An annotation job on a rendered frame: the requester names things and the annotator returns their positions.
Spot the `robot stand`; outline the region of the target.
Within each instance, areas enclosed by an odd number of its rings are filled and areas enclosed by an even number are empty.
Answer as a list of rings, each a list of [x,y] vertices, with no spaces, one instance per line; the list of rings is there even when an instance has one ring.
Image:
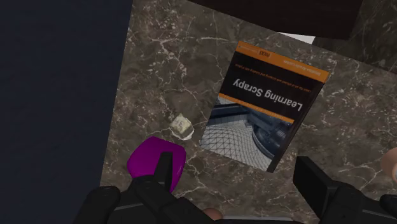
[[[363,0],[189,0],[284,33],[348,39]]]

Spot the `small tan round object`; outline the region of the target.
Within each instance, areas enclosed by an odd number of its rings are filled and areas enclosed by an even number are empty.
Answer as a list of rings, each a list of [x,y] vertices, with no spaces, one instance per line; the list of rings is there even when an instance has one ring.
[[[206,208],[206,209],[203,209],[202,211],[214,221],[220,220],[223,218],[223,214],[215,208]]]

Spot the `small pale cube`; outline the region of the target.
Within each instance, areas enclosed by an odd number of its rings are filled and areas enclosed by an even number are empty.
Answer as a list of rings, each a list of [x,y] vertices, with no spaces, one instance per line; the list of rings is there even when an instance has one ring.
[[[183,141],[191,139],[195,131],[189,119],[184,117],[182,114],[178,114],[178,116],[171,122],[170,130],[175,137]]]

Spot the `peach round object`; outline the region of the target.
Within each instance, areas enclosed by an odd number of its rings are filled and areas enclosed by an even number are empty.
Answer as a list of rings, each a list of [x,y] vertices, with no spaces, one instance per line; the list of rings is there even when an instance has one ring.
[[[397,183],[397,147],[387,151],[380,161],[383,172]]]

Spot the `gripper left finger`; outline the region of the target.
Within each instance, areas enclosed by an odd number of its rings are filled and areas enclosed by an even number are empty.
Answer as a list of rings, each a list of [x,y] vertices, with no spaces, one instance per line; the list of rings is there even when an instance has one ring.
[[[124,209],[144,207],[147,213],[133,212],[130,224],[215,224],[205,212],[186,198],[171,194],[171,152],[163,152],[153,175],[140,176],[132,180],[130,187],[122,193],[115,186],[100,186],[88,193],[73,224],[108,224],[112,213]]]

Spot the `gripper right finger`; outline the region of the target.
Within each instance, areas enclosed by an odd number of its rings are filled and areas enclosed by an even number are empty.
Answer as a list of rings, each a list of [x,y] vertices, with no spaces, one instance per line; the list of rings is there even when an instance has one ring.
[[[309,157],[298,156],[293,183],[319,218],[319,224],[397,224],[397,195],[380,200],[331,179]]]

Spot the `purple rounded object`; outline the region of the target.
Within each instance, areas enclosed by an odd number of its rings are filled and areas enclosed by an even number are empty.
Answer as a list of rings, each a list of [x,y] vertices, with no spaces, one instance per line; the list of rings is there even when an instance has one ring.
[[[172,192],[177,186],[186,162],[185,149],[175,143],[152,136],[143,141],[127,161],[127,169],[132,178],[153,175],[162,152],[172,152]]]

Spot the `black and orange book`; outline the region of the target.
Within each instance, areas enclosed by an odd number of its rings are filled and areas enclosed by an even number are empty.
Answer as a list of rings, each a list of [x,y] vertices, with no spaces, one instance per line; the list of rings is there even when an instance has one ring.
[[[274,172],[329,73],[239,41],[201,148]]]

